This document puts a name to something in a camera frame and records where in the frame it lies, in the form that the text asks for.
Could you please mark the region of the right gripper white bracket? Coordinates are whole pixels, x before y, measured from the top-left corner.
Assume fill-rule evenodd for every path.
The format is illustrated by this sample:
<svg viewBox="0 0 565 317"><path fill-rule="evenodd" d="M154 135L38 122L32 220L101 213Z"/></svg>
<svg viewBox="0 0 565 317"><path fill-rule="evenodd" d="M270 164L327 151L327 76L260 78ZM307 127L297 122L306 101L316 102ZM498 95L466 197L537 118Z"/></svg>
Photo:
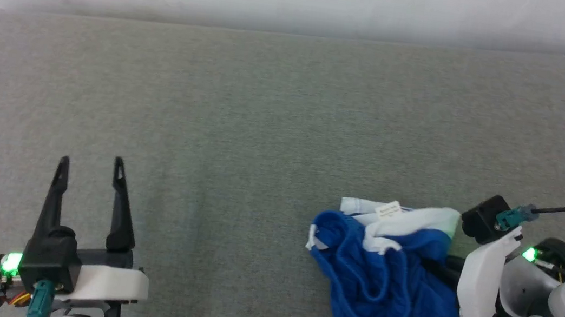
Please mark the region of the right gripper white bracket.
<svg viewBox="0 0 565 317"><path fill-rule="evenodd" d="M460 317L553 317L548 298L558 281L524 258L522 229L444 262L421 258L421 266L457 293Z"/></svg>

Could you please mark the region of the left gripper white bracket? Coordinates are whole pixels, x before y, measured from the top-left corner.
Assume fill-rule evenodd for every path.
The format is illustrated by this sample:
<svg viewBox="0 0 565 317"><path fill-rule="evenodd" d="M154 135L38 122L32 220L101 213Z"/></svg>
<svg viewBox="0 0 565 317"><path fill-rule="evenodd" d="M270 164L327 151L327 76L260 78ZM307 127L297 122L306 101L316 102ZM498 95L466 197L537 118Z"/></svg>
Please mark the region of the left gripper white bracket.
<svg viewBox="0 0 565 317"><path fill-rule="evenodd" d="M62 200L67 191L70 157L58 162L48 194L38 215L31 241L63 243L76 247L74 231L61 225ZM114 162L111 228L104 249L80 251L82 267L75 291L57 291L48 317L121 317L123 305L139 303L149 296L149 278L135 267L130 251L135 246L135 232L130 210L130 196L123 159ZM28 311L33 290L24 286L20 271L21 252L0 254L0 308L9 306Z"/></svg>

